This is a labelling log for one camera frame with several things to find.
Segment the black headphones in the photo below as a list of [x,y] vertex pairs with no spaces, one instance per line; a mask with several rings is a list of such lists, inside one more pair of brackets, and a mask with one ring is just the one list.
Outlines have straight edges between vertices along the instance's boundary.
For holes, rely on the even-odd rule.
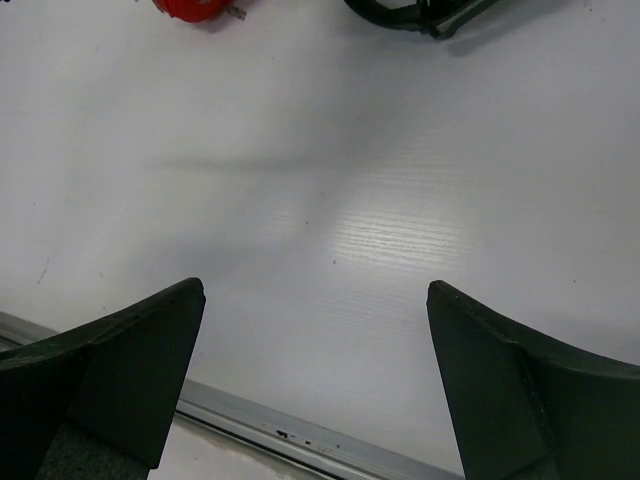
[[378,27],[418,32],[444,40],[495,5],[497,0],[418,0],[396,8],[375,0],[345,0],[344,3],[360,18]]

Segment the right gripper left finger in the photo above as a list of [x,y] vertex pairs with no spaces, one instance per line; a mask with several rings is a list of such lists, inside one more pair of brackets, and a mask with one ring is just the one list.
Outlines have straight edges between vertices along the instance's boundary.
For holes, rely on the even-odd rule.
[[158,467],[203,318],[188,278],[1,353],[4,479],[145,479]]

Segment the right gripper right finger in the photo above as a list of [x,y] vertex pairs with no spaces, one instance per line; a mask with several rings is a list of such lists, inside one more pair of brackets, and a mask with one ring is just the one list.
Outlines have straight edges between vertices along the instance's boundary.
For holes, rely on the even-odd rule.
[[554,339],[442,280],[426,307],[466,478],[638,478],[638,366]]

